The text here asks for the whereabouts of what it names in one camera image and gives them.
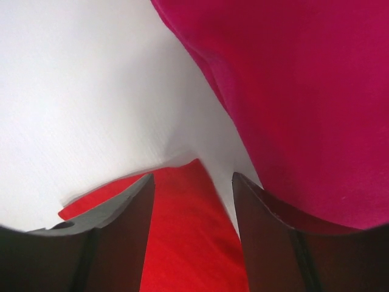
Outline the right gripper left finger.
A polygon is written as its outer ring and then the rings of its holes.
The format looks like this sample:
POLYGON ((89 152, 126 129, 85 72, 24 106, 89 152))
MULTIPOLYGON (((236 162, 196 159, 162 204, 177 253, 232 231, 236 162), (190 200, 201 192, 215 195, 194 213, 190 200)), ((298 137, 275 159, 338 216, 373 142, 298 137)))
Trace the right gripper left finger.
POLYGON ((1 228, 2 291, 139 291, 154 177, 51 229, 1 228))

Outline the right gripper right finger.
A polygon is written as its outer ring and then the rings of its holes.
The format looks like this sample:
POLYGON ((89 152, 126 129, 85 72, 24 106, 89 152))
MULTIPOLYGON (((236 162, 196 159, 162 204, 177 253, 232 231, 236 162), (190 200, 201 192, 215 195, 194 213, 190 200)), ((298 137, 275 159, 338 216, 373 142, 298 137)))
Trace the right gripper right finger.
POLYGON ((235 173, 233 197, 250 291, 387 291, 388 225, 323 221, 235 173))

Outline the red t shirt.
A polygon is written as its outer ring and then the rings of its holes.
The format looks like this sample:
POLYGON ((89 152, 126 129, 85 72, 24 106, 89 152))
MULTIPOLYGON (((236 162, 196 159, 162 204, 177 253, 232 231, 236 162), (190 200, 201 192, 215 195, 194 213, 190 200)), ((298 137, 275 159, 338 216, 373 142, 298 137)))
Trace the red t shirt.
POLYGON ((248 291, 240 240, 200 161, 154 179, 141 291, 248 291))

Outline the folded magenta t shirt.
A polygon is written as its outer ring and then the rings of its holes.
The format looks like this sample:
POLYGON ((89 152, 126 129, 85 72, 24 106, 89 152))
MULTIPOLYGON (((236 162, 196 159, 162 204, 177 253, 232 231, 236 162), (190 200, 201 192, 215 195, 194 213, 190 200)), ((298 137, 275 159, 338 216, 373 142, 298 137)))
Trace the folded magenta t shirt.
POLYGON ((319 219, 388 222, 387 1, 154 1, 263 187, 319 219))

